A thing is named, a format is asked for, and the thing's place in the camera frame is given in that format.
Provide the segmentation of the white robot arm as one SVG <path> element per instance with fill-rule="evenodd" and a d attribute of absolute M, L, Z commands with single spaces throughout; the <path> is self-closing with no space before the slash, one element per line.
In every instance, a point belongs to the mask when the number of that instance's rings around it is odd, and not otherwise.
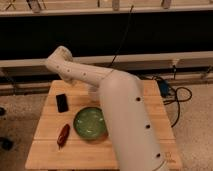
<path fill-rule="evenodd" d="M 64 46 L 57 47 L 45 65 L 66 82 L 77 79 L 98 89 L 120 171 L 169 171 L 138 77 L 113 68 L 75 63 Z"/>

